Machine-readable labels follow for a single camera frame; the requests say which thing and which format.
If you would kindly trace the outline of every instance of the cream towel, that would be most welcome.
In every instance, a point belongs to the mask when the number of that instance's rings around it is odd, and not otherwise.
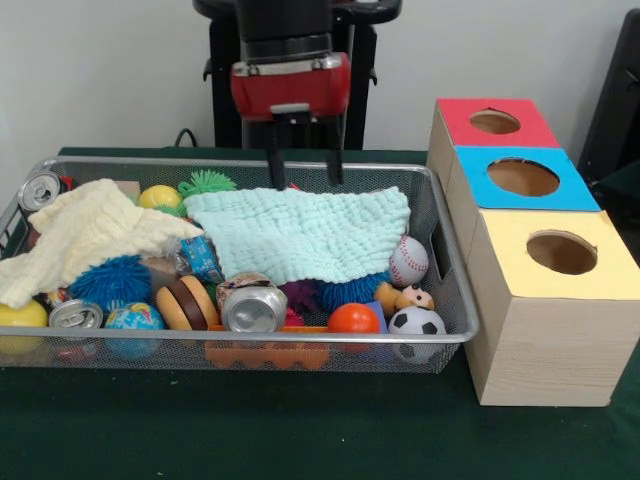
[[[108,179],[60,195],[29,221],[42,234],[35,248],[0,262],[0,303],[12,308],[70,285],[108,258],[158,257],[169,237],[202,234],[184,220],[135,206]]]

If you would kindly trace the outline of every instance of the soccer ball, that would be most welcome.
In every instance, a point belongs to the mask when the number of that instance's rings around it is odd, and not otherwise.
[[[422,307],[408,307],[396,313],[389,323],[389,333],[396,335],[446,335],[440,315]],[[393,346],[393,353],[411,365],[425,365],[436,353],[443,351],[443,344],[400,343]]]

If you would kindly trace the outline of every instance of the red box top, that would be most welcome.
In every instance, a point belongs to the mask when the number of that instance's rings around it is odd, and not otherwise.
[[[455,146],[560,147],[531,100],[440,98],[437,103]]]

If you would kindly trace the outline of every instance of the wooden box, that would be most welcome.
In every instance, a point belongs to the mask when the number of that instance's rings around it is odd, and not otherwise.
[[[466,263],[478,208],[600,211],[562,149],[457,147],[446,198]]]
[[[606,213],[482,210],[467,270],[482,405],[609,403],[640,335],[640,270]]]
[[[455,147],[559,147],[531,100],[446,98],[436,102],[427,167],[446,193]]]

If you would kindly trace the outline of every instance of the metal basket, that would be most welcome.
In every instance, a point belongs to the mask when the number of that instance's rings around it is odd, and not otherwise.
[[[57,157],[34,170],[51,170],[79,183],[100,178],[136,180],[141,188],[177,185],[199,169],[229,175],[238,188],[268,186],[265,162]],[[363,193],[397,186],[409,199],[410,234],[429,253],[422,282],[436,302],[446,335],[238,334],[175,330],[0,328],[0,365],[123,369],[308,370],[439,373],[478,329],[476,307],[436,177],[425,167],[348,164],[344,185],[327,185],[319,163],[287,164],[287,177],[308,192]],[[3,258],[23,248],[28,224],[14,198],[0,218]],[[323,326],[326,314],[307,325]],[[146,356],[133,358],[141,353]]]

